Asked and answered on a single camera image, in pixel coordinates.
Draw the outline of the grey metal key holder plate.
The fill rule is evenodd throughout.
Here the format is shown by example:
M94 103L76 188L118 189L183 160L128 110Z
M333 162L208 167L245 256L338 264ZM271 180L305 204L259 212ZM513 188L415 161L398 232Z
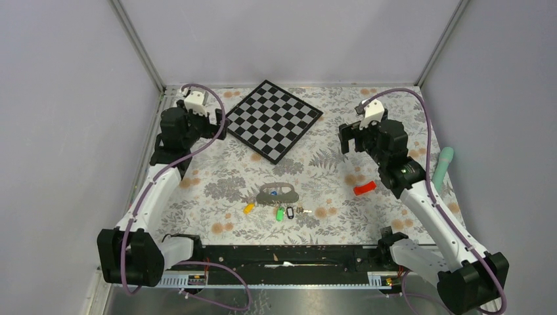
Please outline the grey metal key holder plate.
M293 217L293 213L311 213L311 210L305 209L300 205L294 205L299 202L300 195L296 192L293 184L287 182L270 182L262 184L259 192L255 196L258 205L285 205L286 208L291 207L288 217Z

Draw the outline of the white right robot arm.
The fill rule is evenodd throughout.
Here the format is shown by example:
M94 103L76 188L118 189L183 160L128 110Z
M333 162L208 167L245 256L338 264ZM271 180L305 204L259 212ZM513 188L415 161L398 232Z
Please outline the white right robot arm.
M376 260L385 270L404 266L436 287L444 305L454 314L479 310L504 301L509 263L502 253L490 253L452 216L424 168L408 155L408 135L395 120L358 122L339 127L341 151L367 153L378 165L382 184L422 223L439 250L438 254L412 242L401 232L378 242Z

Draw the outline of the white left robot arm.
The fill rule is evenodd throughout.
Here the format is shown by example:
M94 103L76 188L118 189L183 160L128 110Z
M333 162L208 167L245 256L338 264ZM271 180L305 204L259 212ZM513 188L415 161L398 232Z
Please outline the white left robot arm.
M154 231L192 161L195 142L225 139L228 121L219 108L216 124L210 122L209 114L181 107L166 109L160 117L160 133L137 197L114 228L103 229L97 236L100 269L111 284L154 287L163 272L176 264L194 270L204 260L198 236L178 234L156 240Z

